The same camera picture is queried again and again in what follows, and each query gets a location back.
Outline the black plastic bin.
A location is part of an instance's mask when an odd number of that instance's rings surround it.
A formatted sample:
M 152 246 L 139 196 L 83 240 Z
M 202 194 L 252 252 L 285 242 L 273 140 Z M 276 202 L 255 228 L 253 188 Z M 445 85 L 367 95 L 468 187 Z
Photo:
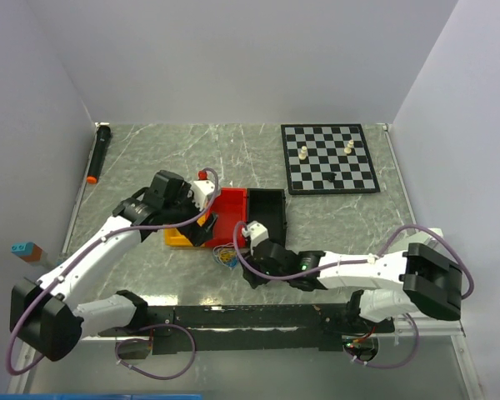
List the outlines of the black plastic bin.
M 261 223 L 269 238 L 284 246 L 288 230 L 284 190 L 248 188 L 246 223 L 251 222 Z

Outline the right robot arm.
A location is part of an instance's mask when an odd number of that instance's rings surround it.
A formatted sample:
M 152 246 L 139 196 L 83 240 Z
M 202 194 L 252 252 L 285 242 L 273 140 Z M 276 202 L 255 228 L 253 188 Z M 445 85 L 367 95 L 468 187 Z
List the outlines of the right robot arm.
M 238 258 L 252 287 L 285 282 L 305 292 L 353 288 L 347 322 L 357 332 L 401 314 L 420 312 L 440 321 L 461 317 L 463 273 L 458 264 L 412 242 L 383 256 L 329 251 L 295 253 L 266 239 Z

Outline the red plastic bin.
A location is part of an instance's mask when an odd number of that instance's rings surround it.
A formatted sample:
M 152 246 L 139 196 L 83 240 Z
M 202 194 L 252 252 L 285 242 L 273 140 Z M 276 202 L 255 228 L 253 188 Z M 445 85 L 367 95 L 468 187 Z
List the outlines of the red plastic bin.
M 247 189 L 238 187 L 223 187 L 220 196 L 211 209 L 197 223 L 203 225 L 210 213 L 217 215 L 213 228 L 213 237 L 205 242 L 205 248 L 215 248 L 233 242 L 233 230 L 239 221 L 247 221 Z

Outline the yellow plastic bin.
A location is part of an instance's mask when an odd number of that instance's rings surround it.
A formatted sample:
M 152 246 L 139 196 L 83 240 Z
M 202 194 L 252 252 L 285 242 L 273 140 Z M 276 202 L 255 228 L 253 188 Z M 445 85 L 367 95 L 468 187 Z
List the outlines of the yellow plastic bin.
M 166 246 L 175 248 L 192 247 L 192 243 L 176 228 L 163 230 L 163 238 Z

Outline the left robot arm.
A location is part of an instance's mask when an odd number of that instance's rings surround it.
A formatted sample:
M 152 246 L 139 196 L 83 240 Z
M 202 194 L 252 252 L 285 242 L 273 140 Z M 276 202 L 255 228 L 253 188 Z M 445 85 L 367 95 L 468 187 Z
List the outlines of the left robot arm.
M 217 216 L 209 211 L 220 193 L 217 173 L 186 182 L 174 172 L 157 172 L 148 187 L 122 200 L 98 232 L 70 258 L 37 281 L 24 279 L 11 296 L 9 341 L 21 339 L 42 356 L 58 361 L 81 338 L 111 328 L 137 335 L 148 325 L 148 303 L 121 290 L 102 301 L 83 296 L 110 267 L 151 233 L 177 228 L 193 246 L 213 237 Z

